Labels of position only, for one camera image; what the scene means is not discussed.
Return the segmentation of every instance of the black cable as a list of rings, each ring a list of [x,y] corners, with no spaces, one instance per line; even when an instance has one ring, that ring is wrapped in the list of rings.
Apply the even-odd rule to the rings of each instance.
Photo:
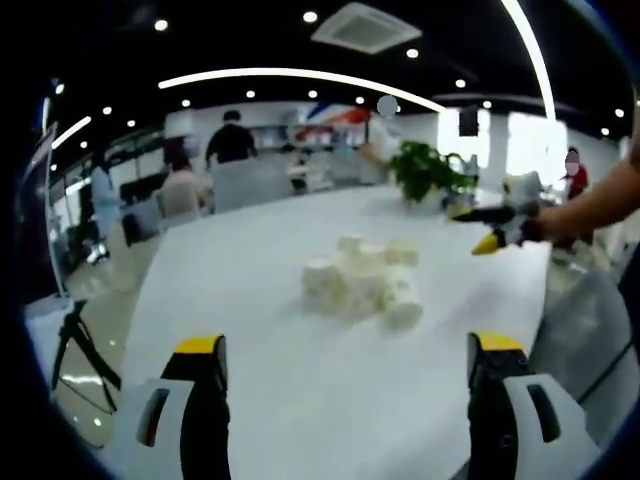
[[[87,402],[88,404],[90,404],[92,407],[97,408],[98,410],[100,410],[102,413],[105,413],[107,415],[112,415],[113,411],[109,411],[106,408],[101,407],[100,405],[98,405],[96,402],[94,402],[93,400],[91,400],[89,397],[87,397],[85,394],[83,394],[82,392],[80,392],[77,388],[75,388],[73,385],[71,385],[69,382],[67,382],[66,380],[64,380],[62,377],[60,377],[60,382],[66,386],[69,390],[71,390],[73,393],[75,393],[77,396],[79,396],[80,398],[82,398],[85,402]]]
[[[586,402],[593,393],[598,390],[602,383],[613,373],[618,364],[622,361],[626,353],[633,345],[633,338],[622,348],[622,350],[613,358],[611,363],[605,368],[602,373],[594,380],[594,382],[587,388],[582,395],[578,397],[577,402],[582,405]]]

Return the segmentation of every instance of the desk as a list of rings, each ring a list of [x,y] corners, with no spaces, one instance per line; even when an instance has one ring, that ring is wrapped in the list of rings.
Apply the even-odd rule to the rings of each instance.
[[[125,389],[159,376],[184,338],[224,332],[234,480],[449,479],[470,452],[466,335],[504,332],[529,352],[550,247],[473,257],[486,227],[411,215],[399,196],[342,190],[169,231],[133,316]],[[425,314],[412,330],[302,312],[303,263],[346,232],[419,241]]]

